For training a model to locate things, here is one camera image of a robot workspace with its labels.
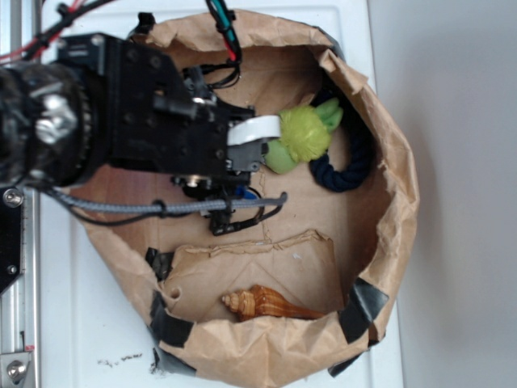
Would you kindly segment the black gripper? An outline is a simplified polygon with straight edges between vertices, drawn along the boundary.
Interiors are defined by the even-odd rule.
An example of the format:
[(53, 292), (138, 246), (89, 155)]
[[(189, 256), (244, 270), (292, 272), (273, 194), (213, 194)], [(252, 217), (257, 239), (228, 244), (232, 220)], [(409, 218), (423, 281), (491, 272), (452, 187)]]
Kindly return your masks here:
[(196, 68), (187, 86), (172, 59), (148, 46), (102, 33), (67, 36), (57, 63), (86, 96), (80, 183), (108, 164), (197, 178), (208, 189), (248, 185), (267, 141), (281, 137), (279, 116), (222, 102)]

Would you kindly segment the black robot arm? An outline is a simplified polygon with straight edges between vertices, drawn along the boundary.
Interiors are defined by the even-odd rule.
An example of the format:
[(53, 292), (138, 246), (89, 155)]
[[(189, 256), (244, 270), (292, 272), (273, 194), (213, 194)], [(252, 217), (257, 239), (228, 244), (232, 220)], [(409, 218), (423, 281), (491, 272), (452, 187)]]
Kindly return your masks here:
[(66, 37), (49, 64), (1, 71), (1, 184), (69, 187), (102, 166), (205, 188), (250, 182), (276, 115), (219, 99), (201, 70), (105, 34)]

